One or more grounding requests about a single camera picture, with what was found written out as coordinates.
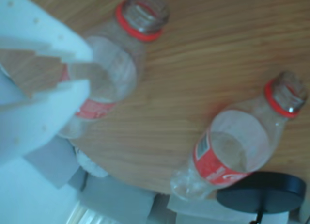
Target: coca-cola bottle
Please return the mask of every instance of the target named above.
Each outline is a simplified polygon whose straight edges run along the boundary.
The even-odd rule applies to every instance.
[[[80,137],[89,123],[104,117],[133,92],[144,69],[145,44],[161,35],[168,19],[163,0],[126,0],[116,8],[114,18],[86,34],[93,62],[68,64],[62,80],[88,79],[91,96],[60,136]]]
[[[187,164],[173,174],[173,193],[204,199],[263,167],[307,96],[302,82],[288,71],[271,80],[260,96],[226,107],[198,140]]]

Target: lamp base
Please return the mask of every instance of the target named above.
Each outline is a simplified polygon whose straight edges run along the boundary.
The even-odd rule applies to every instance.
[[[234,185],[218,190],[217,200],[223,206],[241,212],[282,213],[301,206],[306,186],[303,180],[288,174],[254,172]]]

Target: gray fabric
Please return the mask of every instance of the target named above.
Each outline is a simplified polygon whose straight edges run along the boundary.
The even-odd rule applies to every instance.
[[[73,147],[60,137],[24,158],[57,188],[65,185],[79,169]]]
[[[89,176],[81,204],[121,224],[145,224],[155,192],[126,185],[111,176]]]

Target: bottle body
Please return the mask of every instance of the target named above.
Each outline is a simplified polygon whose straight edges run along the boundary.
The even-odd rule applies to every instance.
[[[172,192],[182,199],[204,199],[260,169],[276,150],[288,119],[265,94],[229,105],[198,140],[187,165],[172,176]]]
[[[82,136],[90,123],[129,96],[144,68],[144,44],[115,20],[89,31],[85,39],[93,49],[93,63],[68,64],[62,75],[62,80],[88,79],[91,83],[91,96],[59,133],[69,139]]]
[[[162,0],[126,0],[112,20],[85,35],[93,62],[67,65],[62,80],[88,79],[91,96],[60,131],[61,137],[81,137],[90,123],[132,93],[144,69],[145,42],[160,36],[168,18],[168,6]]]

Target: wooden table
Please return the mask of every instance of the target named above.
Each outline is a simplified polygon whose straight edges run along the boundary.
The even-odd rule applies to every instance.
[[[33,1],[81,33],[121,0]],[[167,1],[171,19],[148,46],[139,88],[74,141],[116,178],[163,193],[225,105],[256,96],[282,70],[297,72],[310,88],[310,0]],[[27,94],[61,76],[55,59],[2,51],[0,61]],[[264,169],[310,181],[310,105],[288,123]]]

